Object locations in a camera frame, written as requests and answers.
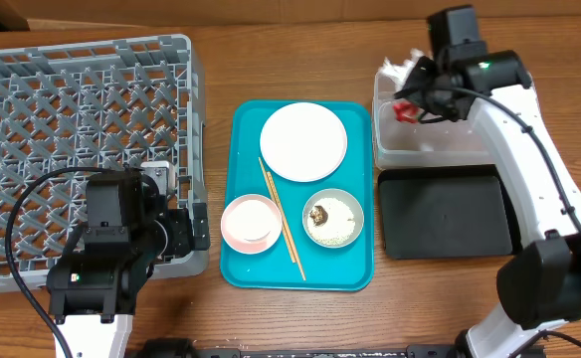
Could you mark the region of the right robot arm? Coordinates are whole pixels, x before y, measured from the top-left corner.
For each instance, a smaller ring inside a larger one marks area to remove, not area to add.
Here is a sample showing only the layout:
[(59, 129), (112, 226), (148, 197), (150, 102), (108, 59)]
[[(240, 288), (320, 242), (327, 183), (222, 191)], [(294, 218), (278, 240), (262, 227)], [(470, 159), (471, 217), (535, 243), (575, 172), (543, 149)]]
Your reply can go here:
[(466, 120), (512, 203), (522, 250), (499, 269), (498, 304), (462, 332), (458, 357), (519, 357), (581, 319), (581, 192), (544, 125), (532, 77), (514, 51), (428, 58), (419, 50), (381, 73), (438, 120)]

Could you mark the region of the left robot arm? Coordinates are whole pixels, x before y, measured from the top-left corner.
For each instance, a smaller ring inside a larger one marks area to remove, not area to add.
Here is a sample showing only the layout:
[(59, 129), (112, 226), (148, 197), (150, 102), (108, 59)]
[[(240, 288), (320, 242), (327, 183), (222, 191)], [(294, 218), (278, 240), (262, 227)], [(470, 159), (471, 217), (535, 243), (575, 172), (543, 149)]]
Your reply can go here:
[(137, 296), (166, 257), (201, 273), (210, 247), (203, 202), (170, 208), (178, 183), (169, 165), (106, 170), (86, 185), (87, 219), (47, 275), (58, 355), (121, 357)]

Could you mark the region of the white rice pile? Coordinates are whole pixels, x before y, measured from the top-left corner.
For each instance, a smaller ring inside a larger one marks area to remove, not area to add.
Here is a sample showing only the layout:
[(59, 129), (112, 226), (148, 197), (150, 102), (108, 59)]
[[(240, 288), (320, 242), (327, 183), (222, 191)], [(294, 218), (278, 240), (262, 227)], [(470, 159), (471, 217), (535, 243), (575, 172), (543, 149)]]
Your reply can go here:
[[(328, 220), (322, 226), (315, 227), (309, 217), (309, 211), (314, 205), (322, 206), (328, 214)], [(352, 237), (355, 217), (344, 202), (325, 197), (317, 200), (314, 205), (309, 209), (305, 223), (308, 234), (318, 244), (326, 247), (340, 247)]]

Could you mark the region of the brown food scrap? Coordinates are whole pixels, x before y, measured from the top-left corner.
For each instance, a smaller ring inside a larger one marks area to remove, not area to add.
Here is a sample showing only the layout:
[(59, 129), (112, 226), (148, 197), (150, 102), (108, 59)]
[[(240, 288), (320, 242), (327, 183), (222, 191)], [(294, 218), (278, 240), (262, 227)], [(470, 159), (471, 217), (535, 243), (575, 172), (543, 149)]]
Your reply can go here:
[(315, 227), (322, 226), (328, 220), (328, 214), (326, 210), (320, 205), (314, 205), (310, 209), (309, 217), (311, 218)]

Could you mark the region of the grey-green bowl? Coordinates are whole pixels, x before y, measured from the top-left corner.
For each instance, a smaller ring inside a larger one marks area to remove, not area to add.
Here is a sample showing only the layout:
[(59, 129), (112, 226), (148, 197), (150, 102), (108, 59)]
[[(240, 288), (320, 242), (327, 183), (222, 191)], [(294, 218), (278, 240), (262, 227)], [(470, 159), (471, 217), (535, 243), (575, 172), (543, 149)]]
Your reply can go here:
[(340, 249), (351, 245), (364, 226), (361, 205), (341, 189), (323, 189), (313, 194), (302, 211), (304, 231), (324, 248)]

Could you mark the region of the white tissue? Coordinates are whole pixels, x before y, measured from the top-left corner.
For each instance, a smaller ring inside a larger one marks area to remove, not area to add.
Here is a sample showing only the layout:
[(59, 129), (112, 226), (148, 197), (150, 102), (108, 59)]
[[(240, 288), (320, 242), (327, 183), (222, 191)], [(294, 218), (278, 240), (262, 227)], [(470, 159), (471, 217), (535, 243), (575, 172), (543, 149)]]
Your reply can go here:
[(425, 57), (426, 54), (423, 51), (412, 49), (410, 51), (410, 58), (406, 59), (402, 64), (393, 64), (388, 58), (385, 58), (382, 66), (378, 70), (378, 74), (389, 79), (395, 85), (395, 89), (399, 90), (405, 84), (406, 79), (414, 70), (418, 61)]

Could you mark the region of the pink bowl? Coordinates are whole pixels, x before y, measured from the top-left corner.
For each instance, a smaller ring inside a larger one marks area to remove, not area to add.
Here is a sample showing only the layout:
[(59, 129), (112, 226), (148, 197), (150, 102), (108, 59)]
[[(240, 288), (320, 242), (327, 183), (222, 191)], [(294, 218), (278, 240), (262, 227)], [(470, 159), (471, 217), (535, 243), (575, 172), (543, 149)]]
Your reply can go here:
[(278, 241), (282, 218), (270, 198), (247, 194), (225, 208), (220, 228), (223, 241), (231, 249), (244, 255), (257, 255)]

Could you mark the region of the red snack wrapper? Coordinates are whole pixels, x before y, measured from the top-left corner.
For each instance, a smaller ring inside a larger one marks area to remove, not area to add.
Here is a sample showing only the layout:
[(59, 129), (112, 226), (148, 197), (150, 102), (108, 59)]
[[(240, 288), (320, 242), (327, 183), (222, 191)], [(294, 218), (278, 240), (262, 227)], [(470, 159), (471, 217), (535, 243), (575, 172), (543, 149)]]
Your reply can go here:
[(401, 101), (393, 105), (395, 119), (399, 122), (417, 123), (420, 108), (408, 101)]

